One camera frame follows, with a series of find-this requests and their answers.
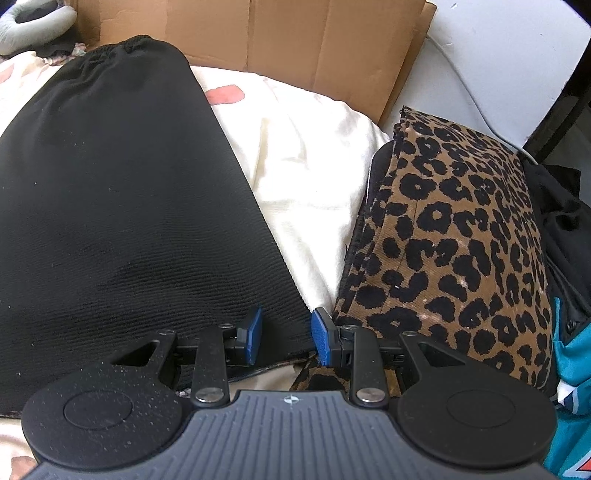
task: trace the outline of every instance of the white cable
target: white cable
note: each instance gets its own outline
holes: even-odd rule
[[[464,86],[464,88],[466,89],[466,91],[468,92],[468,95],[470,95],[470,98],[472,99],[472,102],[474,102],[474,105],[476,105],[476,109],[478,110],[478,113],[480,113],[480,116],[482,117],[482,119],[484,120],[484,123],[486,124],[486,126],[491,130],[491,132],[502,142],[506,143],[507,145],[509,145],[510,147],[513,147],[514,149],[516,149],[519,153],[521,153],[523,156],[527,157],[527,159],[532,162],[534,165],[537,165],[538,163],[536,162],[535,158],[532,157],[528,152],[526,152],[524,150],[523,147],[520,147],[519,145],[515,145],[513,142],[507,140],[505,137],[503,137],[499,132],[497,132],[492,125],[489,123],[488,118],[486,118],[486,115],[484,113],[484,111],[482,110],[482,108],[480,107],[480,105],[478,104],[478,102],[476,101],[476,99],[474,98],[474,95],[472,94],[472,91],[470,90],[470,87],[467,85],[466,81],[464,80],[464,77],[462,76],[462,74],[458,71],[456,65],[452,62],[451,58],[449,57],[449,55],[447,54],[447,52],[443,49],[443,47],[437,42],[437,40],[435,40],[431,35],[427,34],[427,38],[433,43],[433,45],[435,45],[436,49],[439,50],[439,52],[441,52],[441,55],[443,55],[443,57],[447,60],[447,62],[449,63],[450,67],[452,67],[453,71],[456,73],[457,77],[460,79],[460,82],[462,83],[462,85]]]

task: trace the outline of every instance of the black skirt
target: black skirt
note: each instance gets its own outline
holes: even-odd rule
[[[0,414],[159,328],[261,305],[257,365],[310,313],[183,54],[135,37],[62,67],[0,138]]]

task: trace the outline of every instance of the folded leopard print skirt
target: folded leopard print skirt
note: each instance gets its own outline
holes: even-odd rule
[[[387,339],[415,330],[543,387],[550,303],[517,156],[480,132],[405,108],[380,180],[358,219],[335,322]],[[347,390],[347,374],[312,360],[293,388]]]

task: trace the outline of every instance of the turquoise garment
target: turquoise garment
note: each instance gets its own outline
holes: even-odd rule
[[[568,345],[559,338],[560,299],[554,299],[554,354],[563,381],[576,388],[557,411],[558,428],[544,467],[564,480],[591,478],[591,329]]]

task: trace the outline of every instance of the white bed sheet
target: white bed sheet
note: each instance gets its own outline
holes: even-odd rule
[[[0,64],[0,80],[12,69],[0,83],[0,135],[59,68],[33,52]],[[243,100],[212,109],[306,305],[331,310],[371,158],[388,136],[343,102],[254,73],[191,69],[203,90],[237,85],[244,92]],[[288,389],[296,370],[265,375],[233,390]],[[3,436],[22,446],[15,431],[13,422],[0,424],[0,480],[9,477],[13,451]]]

